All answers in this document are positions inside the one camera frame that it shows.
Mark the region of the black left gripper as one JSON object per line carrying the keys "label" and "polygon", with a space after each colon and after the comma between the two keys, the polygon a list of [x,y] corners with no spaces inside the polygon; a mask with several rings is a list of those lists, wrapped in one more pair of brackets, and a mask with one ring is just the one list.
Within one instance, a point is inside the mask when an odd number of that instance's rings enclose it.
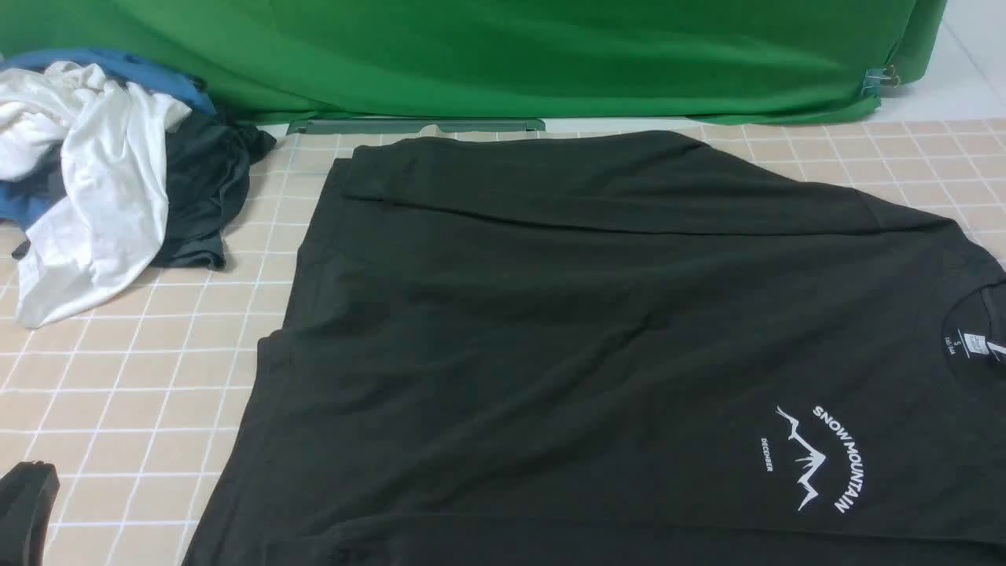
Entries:
{"label": "black left gripper", "polygon": [[55,465],[19,462],[1,479],[1,564],[40,565],[60,491]]}

